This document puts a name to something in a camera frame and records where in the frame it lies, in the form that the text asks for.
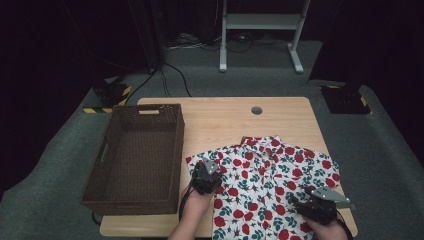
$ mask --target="floral shirt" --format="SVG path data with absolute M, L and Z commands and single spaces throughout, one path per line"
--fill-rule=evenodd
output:
M 188 157 L 190 174 L 203 157 L 219 164 L 223 180 L 215 191 L 213 239 L 315 239 L 290 196 L 306 202 L 305 187 L 335 187 L 340 181 L 328 155 L 278 136 L 244 137 L 240 145 Z

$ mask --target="brown wicker basket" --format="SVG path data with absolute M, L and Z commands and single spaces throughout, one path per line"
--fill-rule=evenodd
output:
M 81 204 L 101 215 L 176 213 L 184 126 L 180 104 L 114 107 Z

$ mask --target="wooden table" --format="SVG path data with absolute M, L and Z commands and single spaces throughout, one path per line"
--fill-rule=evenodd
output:
M 309 100 L 304 97 L 242 98 L 143 98 L 138 104 L 180 103 L 185 122 L 183 158 L 211 149 L 240 143 L 243 136 L 278 135 L 289 144 L 328 154 Z M 262 114 L 252 113 L 260 107 Z M 185 161 L 181 162 L 180 191 L 190 180 Z M 336 189 L 343 194 L 341 186 Z M 211 202 L 197 237 L 211 237 Z M 350 209 L 340 209 L 353 236 L 358 229 Z M 104 216 L 104 236 L 167 237 L 178 223 L 178 214 Z

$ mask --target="gray carpet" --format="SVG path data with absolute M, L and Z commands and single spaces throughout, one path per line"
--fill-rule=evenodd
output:
M 358 207 L 353 211 L 359 229 L 356 239 L 422 239 L 422 166 L 371 89 L 363 86 L 360 91 L 372 114 L 329 113 L 319 86 L 339 84 L 307 83 L 320 46 L 319 42 L 300 42 L 298 53 L 305 68 L 302 75 L 294 72 L 283 44 L 229 52 L 226 73 L 218 71 L 219 51 L 172 50 L 166 52 L 166 61 L 184 73 L 193 97 L 309 98 L 330 155 L 340 164 L 343 189 Z M 232 43 L 230 47 L 242 50 L 247 46 Z M 170 95 L 186 97 L 179 73 L 167 66 L 163 70 Z M 124 83 L 135 89 L 147 77 L 132 74 Z M 128 104 L 141 97 L 165 97 L 160 74 Z M 5 193 L 0 204 L 0 239 L 114 239 L 103 237 L 91 220 L 91 211 L 79 204 L 108 117 L 75 110 L 31 175 Z

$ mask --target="person's right hand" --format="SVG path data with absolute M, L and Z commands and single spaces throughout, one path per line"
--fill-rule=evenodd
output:
M 321 225 L 309 218 L 303 217 L 306 223 L 314 230 L 319 240 L 348 240 L 346 232 L 336 220 L 330 222 L 328 225 Z

